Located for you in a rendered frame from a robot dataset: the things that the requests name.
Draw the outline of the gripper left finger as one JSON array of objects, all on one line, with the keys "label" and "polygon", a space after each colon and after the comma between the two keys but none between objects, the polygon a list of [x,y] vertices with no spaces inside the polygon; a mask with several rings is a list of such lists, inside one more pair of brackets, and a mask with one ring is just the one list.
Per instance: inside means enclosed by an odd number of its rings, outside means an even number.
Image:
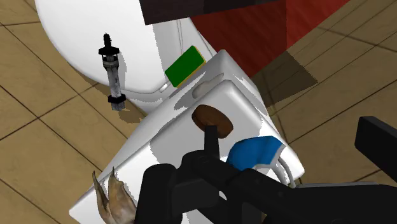
[{"label": "gripper left finger", "polygon": [[220,160],[217,125],[204,128],[204,149],[182,157],[181,165],[147,168],[141,185],[135,224],[182,224],[183,214],[198,210],[212,224],[228,224],[228,204],[219,196],[229,169]]}]

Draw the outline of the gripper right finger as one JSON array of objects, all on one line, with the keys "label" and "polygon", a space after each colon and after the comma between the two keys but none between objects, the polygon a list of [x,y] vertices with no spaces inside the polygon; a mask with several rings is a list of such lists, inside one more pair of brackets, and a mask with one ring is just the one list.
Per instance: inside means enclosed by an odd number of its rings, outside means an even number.
[{"label": "gripper right finger", "polygon": [[[362,116],[354,145],[397,182],[397,129]],[[263,224],[397,224],[397,187],[344,183],[291,189],[247,169],[232,182],[240,199],[267,216]]]}]

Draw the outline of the brown horned figure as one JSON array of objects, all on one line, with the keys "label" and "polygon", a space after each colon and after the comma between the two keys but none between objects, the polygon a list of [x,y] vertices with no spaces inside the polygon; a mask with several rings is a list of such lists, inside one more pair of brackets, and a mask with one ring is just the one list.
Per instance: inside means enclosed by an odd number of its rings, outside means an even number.
[{"label": "brown horned figure", "polygon": [[102,220],[106,224],[134,224],[136,205],[127,193],[124,182],[115,176],[115,169],[112,168],[108,179],[108,196],[95,177],[95,172],[92,173],[92,179]]}]

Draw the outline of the blue and white cup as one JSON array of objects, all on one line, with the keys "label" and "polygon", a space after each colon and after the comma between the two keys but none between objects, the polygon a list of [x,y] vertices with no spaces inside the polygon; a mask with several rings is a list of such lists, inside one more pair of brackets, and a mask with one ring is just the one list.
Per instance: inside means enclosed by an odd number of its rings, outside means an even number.
[{"label": "blue and white cup", "polygon": [[284,184],[296,187],[292,172],[281,158],[285,145],[274,136],[258,136],[236,142],[228,153],[226,163],[243,171],[269,169]]}]

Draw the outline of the brown oval soap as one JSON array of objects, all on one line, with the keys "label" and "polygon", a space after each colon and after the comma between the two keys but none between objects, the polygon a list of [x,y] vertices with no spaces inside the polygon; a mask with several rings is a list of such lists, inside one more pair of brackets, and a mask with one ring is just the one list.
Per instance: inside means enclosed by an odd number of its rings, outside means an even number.
[{"label": "brown oval soap", "polygon": [[226,138],[233,131],[233,124],[230,119],[218,109],[201,104],[192,113],[192,120],[202,131],[207,126],[217,126],[218,138]]}]

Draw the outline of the black and grey tower figure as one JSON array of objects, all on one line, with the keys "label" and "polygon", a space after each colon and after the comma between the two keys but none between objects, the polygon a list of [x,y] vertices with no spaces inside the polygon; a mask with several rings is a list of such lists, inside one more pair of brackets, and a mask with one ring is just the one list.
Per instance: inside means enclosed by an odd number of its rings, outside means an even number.
[{"label": "black and grey tower figure", "polygon": [[103,35],[104,46],[98,50],[98,54],[102,57],[102,64],[108,74],[110,87],[110,95],[108,102],[111,104],[112,110],[121,111],[125,108],[126,96],[121,92],[120,79],[118,74],[119,48],[112,46],[111,38],[108,33]]}]

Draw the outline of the green sponge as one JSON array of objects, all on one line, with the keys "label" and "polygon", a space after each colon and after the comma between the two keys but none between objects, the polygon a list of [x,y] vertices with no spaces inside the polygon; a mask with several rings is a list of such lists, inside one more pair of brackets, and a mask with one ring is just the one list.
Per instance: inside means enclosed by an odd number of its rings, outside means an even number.
[{"label": "green sponge", "polygon": [[173,87],[178,87],[205,63],[205,58],[203,58],[197,47],[192,45],[165,70],[165,75]]}]

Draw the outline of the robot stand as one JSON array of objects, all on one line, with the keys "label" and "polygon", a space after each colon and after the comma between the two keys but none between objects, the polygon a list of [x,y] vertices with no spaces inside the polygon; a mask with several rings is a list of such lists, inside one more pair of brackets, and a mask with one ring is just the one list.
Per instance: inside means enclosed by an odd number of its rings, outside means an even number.
[{"label": "robot stand", "polygon": [[191,20],[217,52],[226,50],[253,76],[348,1],[276,0]]}]

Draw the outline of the dark brown wooden shelf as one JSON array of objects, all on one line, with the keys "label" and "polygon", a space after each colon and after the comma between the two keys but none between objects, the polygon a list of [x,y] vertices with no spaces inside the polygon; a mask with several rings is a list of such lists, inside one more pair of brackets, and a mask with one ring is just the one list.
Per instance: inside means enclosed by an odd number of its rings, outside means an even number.
[{"label": "dark brown wooden shelf", "polygon": [[146,25],[277,0],[139,0]]}]

